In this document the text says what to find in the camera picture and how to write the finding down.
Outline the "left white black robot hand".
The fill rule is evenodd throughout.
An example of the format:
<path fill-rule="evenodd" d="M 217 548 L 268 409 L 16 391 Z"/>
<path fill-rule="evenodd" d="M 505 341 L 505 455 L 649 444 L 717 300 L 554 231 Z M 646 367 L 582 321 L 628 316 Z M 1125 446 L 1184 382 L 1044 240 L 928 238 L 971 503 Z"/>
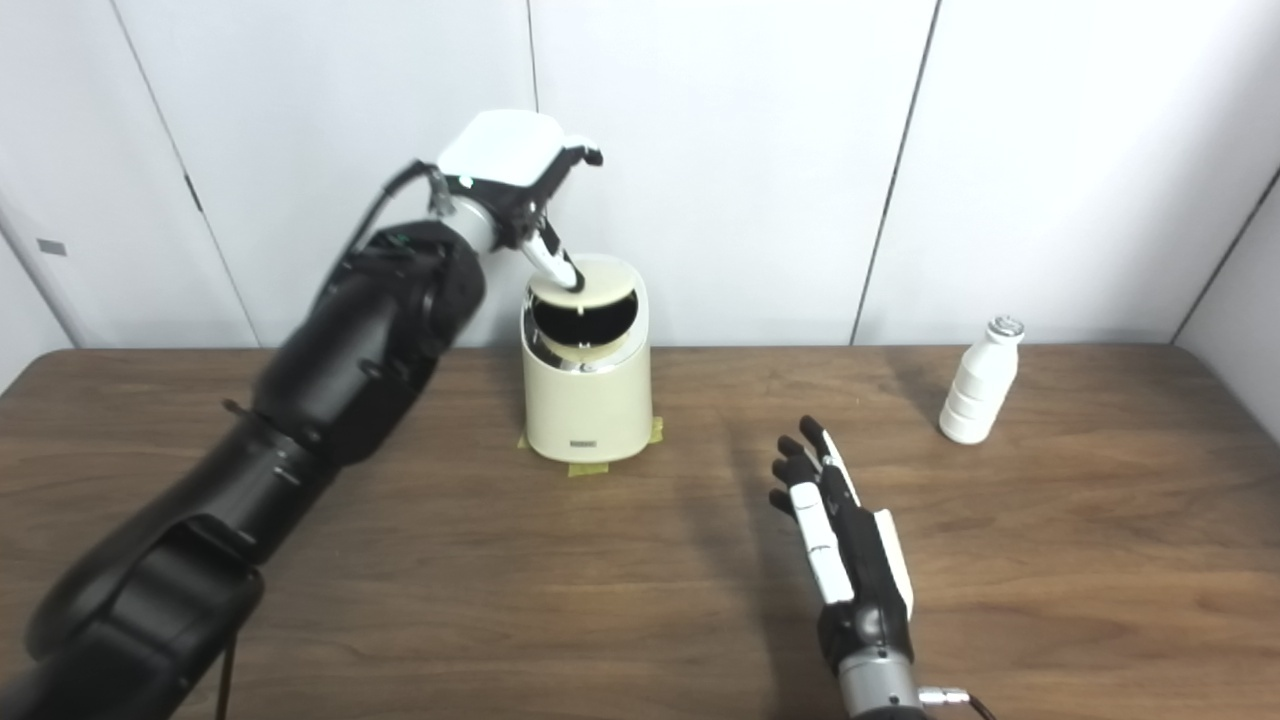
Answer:
<path fill-rule="evenodd" d="M 595 142 L 549 115 L 483 111 L 428 168 L 429 208 L 477 252 L 520 251 L 552 284 L 580 293 L 585 279 L 548 208 L 575 167 L 603 163 Z"/>

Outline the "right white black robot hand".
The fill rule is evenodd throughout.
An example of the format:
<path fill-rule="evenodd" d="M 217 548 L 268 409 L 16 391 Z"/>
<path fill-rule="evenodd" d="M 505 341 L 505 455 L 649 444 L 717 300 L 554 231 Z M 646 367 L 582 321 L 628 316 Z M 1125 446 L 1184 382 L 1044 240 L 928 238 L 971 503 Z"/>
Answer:
<path fill-rule="evenodd" d="M 772 473 L 780 484 L 768 500 L 800 530 L 822 600 L 820 653 L 832 670 L 867 650 L 911 662 L 914 594 L 892 514 L 864 506 L 823 424 L 804 415 L 799 432 L 801 439 L 777 439 Z"/>

